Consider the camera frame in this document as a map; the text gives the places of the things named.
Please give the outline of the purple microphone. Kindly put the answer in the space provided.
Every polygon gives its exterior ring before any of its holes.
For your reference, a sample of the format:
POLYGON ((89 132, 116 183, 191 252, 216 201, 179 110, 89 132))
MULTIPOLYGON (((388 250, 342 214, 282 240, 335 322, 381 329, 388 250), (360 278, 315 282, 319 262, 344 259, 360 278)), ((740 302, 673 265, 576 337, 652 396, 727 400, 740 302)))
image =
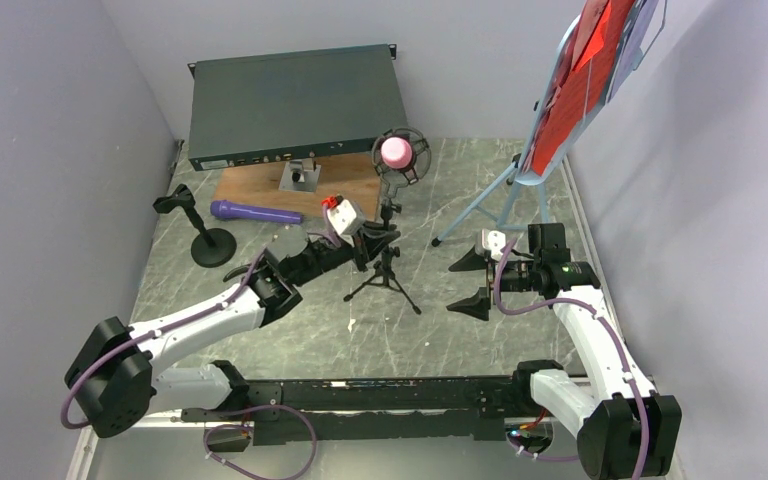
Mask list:
POLYGON ((221 220, 256 220, 282 224, 301 224, 303 215, 298 212, 234 203, 228 200, 212 201, 210 213, 221 220))

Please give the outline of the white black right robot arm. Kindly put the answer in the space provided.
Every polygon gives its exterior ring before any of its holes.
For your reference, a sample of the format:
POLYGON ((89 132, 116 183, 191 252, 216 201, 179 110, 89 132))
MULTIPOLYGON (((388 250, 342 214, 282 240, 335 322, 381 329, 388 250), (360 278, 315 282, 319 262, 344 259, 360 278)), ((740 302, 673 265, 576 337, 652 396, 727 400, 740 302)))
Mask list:
POLYGON ((450 265, 480 271, 485 284, 448 305, 486 321, 491 309, 514 316, 547 307, 572 339, 589 386, 576 384, 553 360, 521 363, 511 401, 524 415, 552 414, 576 440, 576 460, 591 479, 641 479, 669 473, 682 420, 678 400, 660 394, 610 321, 593 267, 575 261, 561 223, 531 224, 525 253, 497 230, 450 265))

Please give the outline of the pink microphone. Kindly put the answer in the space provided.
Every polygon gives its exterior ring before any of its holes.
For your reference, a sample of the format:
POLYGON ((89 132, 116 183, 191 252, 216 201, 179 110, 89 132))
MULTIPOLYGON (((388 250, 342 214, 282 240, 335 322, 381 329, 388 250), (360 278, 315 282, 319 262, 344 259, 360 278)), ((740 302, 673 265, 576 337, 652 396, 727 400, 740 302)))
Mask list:
POLYGON ((393 200, 400 190, 417 184, 426 176, 433 154, 421 131, 396 127, 374 141, 371 161, 381 181, 381 196, 393 200))

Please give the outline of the black round-base mic stand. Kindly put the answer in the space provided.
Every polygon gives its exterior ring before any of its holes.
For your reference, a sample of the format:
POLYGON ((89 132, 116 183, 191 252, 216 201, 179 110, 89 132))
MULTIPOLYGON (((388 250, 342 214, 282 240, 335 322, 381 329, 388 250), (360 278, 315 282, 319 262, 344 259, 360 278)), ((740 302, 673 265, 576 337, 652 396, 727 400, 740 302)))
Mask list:
POLYGON ((196 210, 196 200, 186 184, 179 184, 171 194, 157 197, 153 209, 158 214, 169 214, 176 208, 183 210, 190 224, 198 232, 190 247, 192 260, 204 268, 216 268, 229 262, 237 249, 233 234, 222 228, 205 226, 196 210))

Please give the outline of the black tripod mic stand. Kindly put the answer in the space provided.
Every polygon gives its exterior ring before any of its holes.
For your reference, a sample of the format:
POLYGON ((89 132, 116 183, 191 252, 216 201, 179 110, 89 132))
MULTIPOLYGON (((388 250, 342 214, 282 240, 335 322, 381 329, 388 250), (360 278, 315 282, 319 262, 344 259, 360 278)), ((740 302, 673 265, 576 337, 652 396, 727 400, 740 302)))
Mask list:
MULTIPOLYGON (((393 216, 396 213, 402 212, 402 206, 399 204, 394 204, 390 199, 385 198, 381 204, 381 219, 383 223, 390 223, 393 218, 393 216)), ((415 314, 421 315, 422 310, 419 308, 419 306, 411 299, 409 294, 406 292, 406 290, 402 287, 401 283, 396 278, 395 271, 393 270, 393 265, 382 265, 379 261, 376 261, 373 264, 374 273, 371 277, 363 281, 357 288, 352 290, 349 294, 345 295, 343 297, 344 302, 349 302, 354 298, 354 296, 359 293, 361 290, 363 290, 367 286, 372 287, 378 287, 383 288, 386 290, 394 291, 401 293, 406 301, 410 304, 412 310, 415 314)))

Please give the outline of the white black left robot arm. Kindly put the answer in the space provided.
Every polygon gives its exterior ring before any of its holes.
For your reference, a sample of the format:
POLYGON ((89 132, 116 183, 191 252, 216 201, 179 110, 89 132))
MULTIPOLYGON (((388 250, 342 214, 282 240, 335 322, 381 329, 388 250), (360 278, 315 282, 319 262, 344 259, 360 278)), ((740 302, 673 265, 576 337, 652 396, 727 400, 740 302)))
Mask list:
POLYGON ((221 293, 153 320, 99 322, 64 376, 69 392, 61 424, 90 427, 98 437, 110 438, 166 410, 194 407, 224 420, 239 417, 248 394, 232 364, 178 368, 177 362, 283 318, 302 302, 300 286, 349 262, 365 268, 400 235, 393 225, 365 222, 349 240, 332 245, 301 227, 285 227, 221 293))

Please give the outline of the light blue music stand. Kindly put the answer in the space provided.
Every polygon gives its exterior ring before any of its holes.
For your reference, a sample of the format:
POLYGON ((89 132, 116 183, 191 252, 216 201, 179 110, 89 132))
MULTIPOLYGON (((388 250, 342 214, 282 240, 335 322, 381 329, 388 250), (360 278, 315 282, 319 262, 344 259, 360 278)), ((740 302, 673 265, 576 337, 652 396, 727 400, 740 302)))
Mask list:
POLYGON ((512 210, 527 187, 537 190, 539 219, 548 222, 548 177, 642 63, 666 25, 667 9, 659 0, 587 1, 561 37, 521 153, 430 245, 441 245, 474 212, 496 230, 525 231, 512 210))

